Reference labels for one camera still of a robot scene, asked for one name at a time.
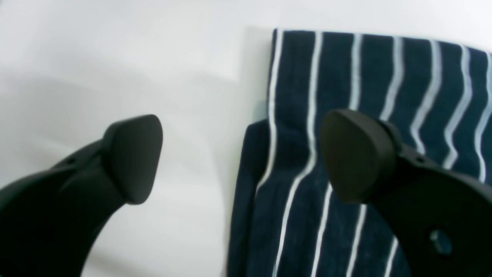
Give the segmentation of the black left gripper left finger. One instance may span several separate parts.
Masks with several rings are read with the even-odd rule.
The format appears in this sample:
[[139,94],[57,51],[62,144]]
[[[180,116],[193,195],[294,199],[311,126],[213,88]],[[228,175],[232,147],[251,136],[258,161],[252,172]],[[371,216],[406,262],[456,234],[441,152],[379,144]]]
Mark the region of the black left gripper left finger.
[[102,139],[2,188],[1,276],[81,276],[110,217],[149,197],[162,141],[155,115],[118,121]]

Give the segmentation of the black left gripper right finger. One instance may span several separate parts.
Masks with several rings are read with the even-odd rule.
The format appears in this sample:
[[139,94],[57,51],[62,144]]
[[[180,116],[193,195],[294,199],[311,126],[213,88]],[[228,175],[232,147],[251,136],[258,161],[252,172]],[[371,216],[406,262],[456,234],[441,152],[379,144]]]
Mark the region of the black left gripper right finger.
[[419,154],[394,125],[353,110],[328,112],[320,143],[337,196],[380,213],[413,276],[491,276],[490,187]]

